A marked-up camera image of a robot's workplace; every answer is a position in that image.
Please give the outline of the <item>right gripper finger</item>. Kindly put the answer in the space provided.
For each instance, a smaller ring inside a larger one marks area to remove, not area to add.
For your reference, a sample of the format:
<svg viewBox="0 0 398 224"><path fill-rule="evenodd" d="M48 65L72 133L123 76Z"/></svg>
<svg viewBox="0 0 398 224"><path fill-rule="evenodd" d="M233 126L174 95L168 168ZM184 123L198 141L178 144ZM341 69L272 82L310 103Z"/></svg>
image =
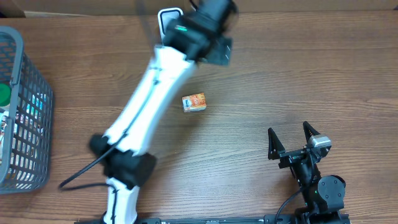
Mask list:
<svg viewBox="0 0 398 224"><path fill-rule="evenodd" d="M280 142L276 133L272 128L268 129L269 137L269 154L280 154L285 152L285 147Z"/></svg>
<svg viewBox="0 0 398 224"><path fill-rule="evenodd" d="M303 122L303 130L307 143L313 142L315 139L314 137L320 135L320 133L314 129L308 121Z"/></svg>

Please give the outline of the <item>orange tissue pack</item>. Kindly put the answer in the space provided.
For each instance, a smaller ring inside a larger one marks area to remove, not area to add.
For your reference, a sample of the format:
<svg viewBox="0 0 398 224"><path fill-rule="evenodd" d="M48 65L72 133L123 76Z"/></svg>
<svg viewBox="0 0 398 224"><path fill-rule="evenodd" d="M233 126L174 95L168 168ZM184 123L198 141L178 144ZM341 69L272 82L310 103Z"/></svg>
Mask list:
<svg viewBox="0 0 398 224"><path fill-rule="evenodd" d="M206 109L206 99L204 93L184 96L182 98L183 111L185 113L201 111Z"/></svg>

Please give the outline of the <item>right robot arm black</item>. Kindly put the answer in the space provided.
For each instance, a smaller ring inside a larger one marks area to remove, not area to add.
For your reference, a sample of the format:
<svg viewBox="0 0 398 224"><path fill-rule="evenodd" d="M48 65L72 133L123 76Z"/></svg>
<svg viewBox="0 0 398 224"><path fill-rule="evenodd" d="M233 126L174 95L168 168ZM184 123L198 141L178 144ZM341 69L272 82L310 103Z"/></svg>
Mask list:
<svg viewBox="0 0 398 224"><path fill-rule="evenodd" d="M274 223L349 223L349 216L342 215L346 182L338 175L321 176L317 163L329 153L331 139L319 133L308 122L303 122L306 145L301 149L286 151L272 128L269 138L268 159L278 160L279 167L289 168L298 183L298 191L278 209ZM296 196L302 195L305 206L297 208L288 218L282 211Z"/></svg>

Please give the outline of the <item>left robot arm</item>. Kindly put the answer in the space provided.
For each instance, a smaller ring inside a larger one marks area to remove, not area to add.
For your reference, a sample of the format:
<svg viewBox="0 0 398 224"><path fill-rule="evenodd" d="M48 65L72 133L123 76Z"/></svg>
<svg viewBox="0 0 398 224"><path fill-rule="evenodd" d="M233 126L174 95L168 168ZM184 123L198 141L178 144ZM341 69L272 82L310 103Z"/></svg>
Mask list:
<svg viewBox="0 0 398 224"><path fill-rule="evenodd" d="M199 1L192 8L158 12L161 41L154 45L140 83L115 122L89 141L108 187L101 223L136 222L140 188L157 161L148 150L160 118L200 62L229 63L232 39L225 34L238 15L237 5L232 0Z"/></svg>

